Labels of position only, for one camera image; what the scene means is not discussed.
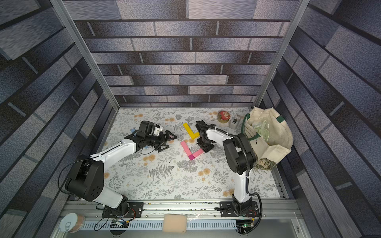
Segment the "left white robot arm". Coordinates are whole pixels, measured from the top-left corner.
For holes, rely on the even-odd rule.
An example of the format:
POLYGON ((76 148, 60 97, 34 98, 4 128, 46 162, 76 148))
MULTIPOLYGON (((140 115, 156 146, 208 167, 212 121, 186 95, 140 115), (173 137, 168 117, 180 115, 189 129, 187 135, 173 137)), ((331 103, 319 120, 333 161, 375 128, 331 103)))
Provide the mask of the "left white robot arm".
POLYGON ((134 131, 107 150, 89 157, 79 156, 68 173, 64 188, 79 198, 108 207, 117 217, 123 217, 129 212, 128 199, 104 185, 105 171, 147 146, 158 152, 166 150, 169 148, 167 142, 176 139, 170 131, 153 134, 134 131))

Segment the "pink block three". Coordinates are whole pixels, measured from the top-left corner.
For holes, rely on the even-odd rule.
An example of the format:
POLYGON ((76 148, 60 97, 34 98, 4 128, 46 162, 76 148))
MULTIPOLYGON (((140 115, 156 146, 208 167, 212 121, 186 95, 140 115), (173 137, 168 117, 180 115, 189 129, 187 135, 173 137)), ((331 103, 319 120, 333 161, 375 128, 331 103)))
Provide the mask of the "pink block three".
POLYGON ((191 156, 192 155, 192 152, 189 150, 189 148, 185 148, 184 151, 187 154, 187 156, 191 156))

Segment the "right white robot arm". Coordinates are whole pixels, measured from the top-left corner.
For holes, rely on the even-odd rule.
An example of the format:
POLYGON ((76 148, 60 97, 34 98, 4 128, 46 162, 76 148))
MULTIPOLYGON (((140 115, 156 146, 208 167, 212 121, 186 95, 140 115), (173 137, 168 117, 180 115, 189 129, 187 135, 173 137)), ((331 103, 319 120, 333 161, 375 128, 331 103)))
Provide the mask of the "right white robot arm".
POLYGON ((254 205, 252 197, 258 196, 249 189, 250 172, 258 162, 249 140, 242 133, 233 135, 214 124, 206 125, 204 121, 197 121, 196 128, 200 135, 197 144, 205 153, 211 151, 215 144, 224 148, 227 164, 235 173, 231 209, 238 216, 246 215, 254 205))

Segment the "pink block five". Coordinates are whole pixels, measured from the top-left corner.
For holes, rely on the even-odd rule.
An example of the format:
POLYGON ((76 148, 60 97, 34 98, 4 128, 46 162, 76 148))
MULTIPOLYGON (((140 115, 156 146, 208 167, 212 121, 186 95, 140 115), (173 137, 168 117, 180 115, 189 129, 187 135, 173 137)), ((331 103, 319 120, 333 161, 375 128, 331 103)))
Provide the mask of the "pink block five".
POLYGON ((184 149, 185 151, 189 150, 189 148, 188 148, 188 146, 187 146, 187 144, 186 144, 185 141, 182 141, 182 142, 181 142, 181 146, 183 147, 183 149, 184 149))

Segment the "pink block two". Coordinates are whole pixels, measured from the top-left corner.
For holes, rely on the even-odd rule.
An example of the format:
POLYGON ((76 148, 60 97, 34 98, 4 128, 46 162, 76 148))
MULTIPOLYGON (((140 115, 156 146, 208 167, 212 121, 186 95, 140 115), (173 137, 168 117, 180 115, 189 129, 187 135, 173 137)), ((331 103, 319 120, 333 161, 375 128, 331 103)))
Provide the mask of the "pink block two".
POLYGON ((198 151, 196 151, 192 155, 193 155, 194 158, 197 158, 199 155, 201 155, 203 153, 204 153, 204 151, 202 149, 199 149, 198 151))

